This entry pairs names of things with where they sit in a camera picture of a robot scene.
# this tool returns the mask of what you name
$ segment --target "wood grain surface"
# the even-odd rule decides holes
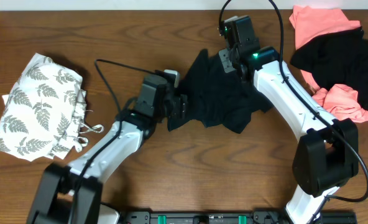
[[[368,11],[346,11],[360,20],[368,38]],[[38,52],[83,76],[88,91],[86,122],[109,129],[116,115],[113,103],[93,62],[104,58],[145,69],[174,69],[186,74],[201,49],[210,55],[224,48],[218,35],[218,11],[60,11],[0,12],[1,95],[9,93],[21,72]],[[224,16],[251,16],[262,46],[279,48],[274,11],[228,11]],[[287,62],[295,49],[294,33],[282,11]],[[143,73],[102,65],[119,101],[140,90]],[[299,71],[290,67],[304,84]],[[368,122],[358,124],[359,150],[368,165]],[[90,149],[103,134],[84,134]],[[103,201],[115,207],[154,211],[252,210],[283,208],[296,182],[292,160],[296,139],[288,124],[272,109],[256,112],[242,134],[223,126],[205,129],[191,121],[171,133],[166,123],[104,185]],[[72,151],[66,164],[81,153]],[[27,162],[0,152],[0,223],[24,223],[49,159]],[[365,191],[362,171],[338,195],[358,197]],[[359,223],[368,223],[368,200],[353,204],[332,200],[327,210],[354,210]]]

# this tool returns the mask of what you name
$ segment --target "green clip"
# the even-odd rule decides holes
[[[240,215],[238,217],[238,224],[246,224],[246,216],[245,215]]]
[[[158,224],[166,224],[166,216],[165,215],[159,215],[158,216]]]

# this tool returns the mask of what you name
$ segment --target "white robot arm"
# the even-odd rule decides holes
[[[115,121],[111,130],[102,140],[97,142],[86,154],[70,162],[70,172],[80,175],[87,160],[113,138],[119,125],[120,122]],[[143,131],[138,129],[136,125],[123,121],[121,135],[96,157],[86,171],[84,178],[95,177],[104,184],[123,160],[140,148],[143,135]]]
[[[315,100],[304,90],[290,73],[287,65],[283,62],[283,71],[288,77],[288,81],[301,94],[309,105],[312,105],[320,115],[331,124],[336,119],[332,114],[323,109]],[[279,71],[278,61],[267,63],[262,69],[255,71],[254,86],[263,93],[276,107],[285,121],[289,124],[294,135],[299,141],[300,137],[305,135],[309,129],[321,130],[326,126],[318,119],[315,119],[311,112],[305,108],[300,100],[293,94],[291,89],[283,81]],[[286,206],[286,212],[294,224],[309,223],[315,212],[323,203],[324,197],[328,194],[334,194],[339,187],[332,187],[325,190],[319,197],[314,197],[305,193],[298,185],[294,196]]]

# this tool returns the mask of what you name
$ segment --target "electrical wire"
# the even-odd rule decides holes
[[[140,71],[140,72],[146,72],[146,73],[151,73],[151,74],[155,74],[154,72],[151,72],[151,71],[148,71],[148,70],[145,70],[145,69],[142,69],[142,68],[136,68],[136,67],[132,67],[132,66],[128,66],[128,65],[124,65],[122,63],[117,63],[117,62],[112,62],[112,61],[109,61],[109,60],[104,60],[104,59],[96,59],[94,61],[94,65],[97,69],[97,72],[98,74],[100,75],[101,79],[103,79],[105,85],[107,86],[110,94],[112,95],[113,99],[114,99],[114,102],[115,102],[115,105],[116,105],[116,108],[117,108],[117,112],[118,112],[118,116],[121,116],[122,114],[122,109],[121,109],[121,106],[119,105],[119,102],[116,98],[116,95],[115,93],[113,92],[111,86],[109,86],[109,83],[107,82],[107,80],[105,79],[103,73],[101,72],[101,70],[99,69],[98,67],[98,64],[97,62],[104,62],[104,63],[110,63],[110,64],[113,64],[113,65],[118,65],[118,66],[121,66],[121,67],[124,67],[124,68],[129,68],[129,69],[133,69],[133,70],[137,70],[137,71]],[[136,97],[133,97],[131,99],[129,99],[125,106],[124,106],[124,109],[128,108],[129,105],[135,101],[137,98]],[[69,218],[68,218],[68,223],[69,224],[73,224],[75,223],[75,213],[76,213],[76,207],[77,207],[77,204],[78,204],[78,192],[79,192],[79,189],[80,189],[80,186],[81,186],[81,183],[83,181],[83,178],[86,174],[86,171],[87,169],[91,166],[91,164],[93,163],[94,159],[105,149],[107,148],[113,141],[115,141],[116,138],[118,138],[120,135],[121,135],[121,132],[122,132],[122,121],[123,121],[123,118],[122,117],[119,117],[119,128],[118,128],[118,131],[115,133],[115,135],[103,146],[101,146],[100,149],[98,149],[96,151],[96,153],[94,153],[86,162],[85,166],[83,167],[82,171],[80,172],[80,175],[76,181],[76,185],[75,185],[75,189],[74,189],[74,194],[73,194],[73,199],[72,199],[72,206],[71,206],[71,210],[70,210],[70,214],[69,214]]]
[[[223,12],[225,10],[225,8],[227,7],[228,3],[230,3],[231,0],[226,1],[226,3],[223,5],[223,8],[220,11],[220,16],[219,16],[219,31],[220,34],[223,35],[223,26],[224,26],[224,21],[223,21]]]
[[[318,220],[315,220],[316,216],[322,212],[322,208],[325,206],[326,202],[329,201],[329,198],[328,197],[324,197],[323,198],[323,201],[321,203],[321,205],[318,207],[317,211],[313,214],[313,216],[311,217],[310,219],[310,222],[309,223],[316,223]]]
[[[227,0],[226,3],[224,4],[223,8],[220,11],[220,16],[219,16],[219,30],[220,33],[222,33],[223,30],[223,26],[224,26],[224,22],[222,20],[223,17],[223,12],[225,10],[225,8],[227,7],[227,5],[231,2],[231,0]],[[285,72],[283,71],[283,22],[282,22],[282,17],[281,17],[281,13],[279,12],[279,9],[277,7],[277,5],[273,2],[273,0],[269,0],[269,2],[271,3],[271,5],[274,7],[275,12],[278,15],[278,20],[279,20],[279,25],[280,25],[280,50],[279,50],[279,59],[278,59],[278,63],[279,63],[279,70],[281,73],[281,76],[284,80],[284,82],[288,85],[289,89],[293,92],[293,94],[304,104],[304,106],[314,115],[314,117],[318,120],[320,120],[326,127],[328,127],[332,133],[351,151],[351,153],[357,158],[357,160],[359,161],[362,170],[364,171],[365,174],[365,178],[366,178],[366,191],[365,194],[359,198],[346,198],[346,197],[340,197],[340,196],[335,196],[335,195],[327,195],[326,200],[329,200],[331,198],[333,199],[338,199],[338,200],[342,200],[345,202],[362,202],[365,199],[368,198],[368,169],[365,165],[364,160],[362,159],[362,157],[354,150],[354,148],[344,139],[344,137],[337,131],[335,130],[326,120],[324,120],[319,112],[316,112],[300,95],[299,93],[296,91],[296,89],[294,89],[294,87],[292,86],[292,84],[289,82],[288,77],[285,75]]]

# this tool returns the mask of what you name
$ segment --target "white patterned cloth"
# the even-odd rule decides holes
[[[81,151],[78,135],[86,111],[81,83],[73,70],[35,54],[4,97],[0,151],[28,161],[42,156],[63,159],[73,146]]]

